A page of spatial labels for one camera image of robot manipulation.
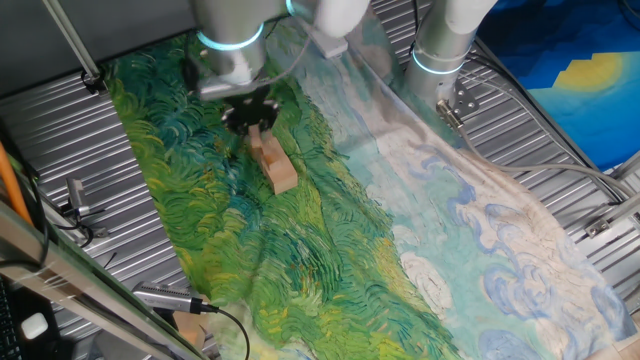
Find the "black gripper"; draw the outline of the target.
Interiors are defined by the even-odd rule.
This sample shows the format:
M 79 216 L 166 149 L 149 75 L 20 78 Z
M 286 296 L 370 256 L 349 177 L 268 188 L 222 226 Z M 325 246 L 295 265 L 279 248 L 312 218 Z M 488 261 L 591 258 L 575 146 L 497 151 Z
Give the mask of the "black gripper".
M 238 136 L 246 136 L 251 125 L 272 128 L 280 107 L 276 101 L 267 99 L 269 92 L 269 89 L 257 89 L 249 94 L 227 97 L 225 102 L 231 108 L 222 114 L 222 123 Z

